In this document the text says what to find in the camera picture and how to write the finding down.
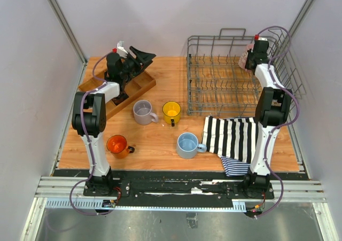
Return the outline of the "pink ghost pattern mug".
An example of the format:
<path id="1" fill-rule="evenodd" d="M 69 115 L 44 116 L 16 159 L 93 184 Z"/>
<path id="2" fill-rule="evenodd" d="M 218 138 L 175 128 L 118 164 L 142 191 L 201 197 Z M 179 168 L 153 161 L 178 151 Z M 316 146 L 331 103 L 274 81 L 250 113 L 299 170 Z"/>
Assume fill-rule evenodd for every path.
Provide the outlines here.
<path id="1" fill-rule="evenodd" d="M 248 57 L 248 51 L 252 50 L 254 47 L 254 44 L 248 44 L 243 52 L 243 54 L 240 56 L 239 61 L 238 61 L 238 66 L 245 70 L 246 72 L 248 71 L 248 69 L 246 68 L 246 61 L 247 61 L 247 57 Z"/>

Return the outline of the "yellow enamel mug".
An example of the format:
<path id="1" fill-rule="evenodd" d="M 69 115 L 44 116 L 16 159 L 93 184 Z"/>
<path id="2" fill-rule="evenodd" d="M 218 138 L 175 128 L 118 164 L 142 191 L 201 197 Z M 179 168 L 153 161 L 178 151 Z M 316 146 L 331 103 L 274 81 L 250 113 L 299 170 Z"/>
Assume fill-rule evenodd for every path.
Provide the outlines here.
<path id="1" fill-rule="evenodd" d="M 163 105 L 162 112 L 164 121 L 172 127 L 175 127 L 181 117 L 181 106 L 177 102 L 169 101 Z"/>

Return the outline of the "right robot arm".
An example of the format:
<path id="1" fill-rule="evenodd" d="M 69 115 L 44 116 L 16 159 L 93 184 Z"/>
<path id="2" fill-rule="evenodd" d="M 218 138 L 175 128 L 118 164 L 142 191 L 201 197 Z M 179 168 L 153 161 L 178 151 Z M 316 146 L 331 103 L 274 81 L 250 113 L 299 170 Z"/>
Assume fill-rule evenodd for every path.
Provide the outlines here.
<path id="1" fill-rule="evenodd" d="M 247 51 L 245 68 L 251 70 L 262 87 L 255 118 L 258 137 L 254 157 L 242 182 L 242 192 L 248 198 L 260 197 L 269 190 L 270 163 L 279 128 L 287 122 L 291 95 L 275 74 L 268 58 L 269 42 L 259 35 L 254 37 L 253 48 Z"/>

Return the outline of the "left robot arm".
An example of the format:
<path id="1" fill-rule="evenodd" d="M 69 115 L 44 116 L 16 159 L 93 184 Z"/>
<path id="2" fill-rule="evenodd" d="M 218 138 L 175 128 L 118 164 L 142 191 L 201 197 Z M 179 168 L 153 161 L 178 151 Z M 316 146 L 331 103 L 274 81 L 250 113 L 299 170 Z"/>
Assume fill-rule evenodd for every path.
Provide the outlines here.
<path id="1" fill-rule="evenodd" d="M 75 94 L 72 127 L 84 142 L 90 164 L 84 195 L 109 196 L 116 190 L 103 140 L 107 123 L 106 104 L 113 99 L 123 100 L 126 84 L 144 73 L 155 57 L 154 53 L 143 52 L 133 46 L 125 50 L 118 44 L 103 56 L 106 60 L 103 76 L 93 76 L 100 85 Z"/>

